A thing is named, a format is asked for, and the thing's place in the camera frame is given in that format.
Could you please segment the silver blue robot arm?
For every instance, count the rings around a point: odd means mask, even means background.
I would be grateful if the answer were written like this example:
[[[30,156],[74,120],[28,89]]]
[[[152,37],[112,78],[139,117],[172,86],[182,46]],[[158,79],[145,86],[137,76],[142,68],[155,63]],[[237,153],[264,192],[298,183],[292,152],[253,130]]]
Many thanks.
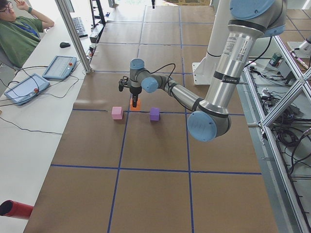
[[[226,6],[228,20],[225,21],[228,37],[204,99],[170,76],[152,74],[139,58],[131,61],[129,78],[120,80],[119,87],[129,88],[134,107],[142,90],[148,93],[157,89],[166,91],[192,111],[188,118],[188,131],[192,137],[202,142],[211,141],[230,129],[227,107],[255,41],[281,34],[285,29],[286,11],[285,0],[229,1]]]

